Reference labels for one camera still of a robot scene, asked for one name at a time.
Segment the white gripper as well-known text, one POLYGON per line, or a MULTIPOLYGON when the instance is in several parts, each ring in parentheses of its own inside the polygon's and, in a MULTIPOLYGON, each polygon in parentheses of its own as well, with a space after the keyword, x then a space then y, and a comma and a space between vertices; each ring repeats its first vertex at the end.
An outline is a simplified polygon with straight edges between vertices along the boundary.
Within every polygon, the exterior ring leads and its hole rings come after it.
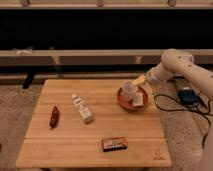
MULTIPOLYGON (((137 79, 132 81, 132 86, 136 87, 140 84, 144 84, 146 80, 150 84, 157 84, 164 80, 164 68, 162 64, 158 64, 155 67, 152 67, 147 73, 146 77, 144 75, 140 75, 137 79)), ((136 93, 132 105, 134 107, 141 107, 143 105, 143 94, 136 93)))

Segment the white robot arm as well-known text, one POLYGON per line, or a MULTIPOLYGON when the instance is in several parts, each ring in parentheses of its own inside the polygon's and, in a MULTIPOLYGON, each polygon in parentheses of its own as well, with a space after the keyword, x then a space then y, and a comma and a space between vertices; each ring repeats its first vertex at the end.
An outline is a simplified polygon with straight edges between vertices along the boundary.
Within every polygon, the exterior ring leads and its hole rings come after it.
MULTIPOLYGON (((144 82, 156 84, 168 80, 175 73, 183 75, 213 101, 213 72, 196 65, 194 56, 183 50, 164 50, 160 63, 151 68, 144 76, 139 76, 132 84, 139 85, 144 82)), ((213 125, 209 128, 197 171, 213 171, 213 125)))

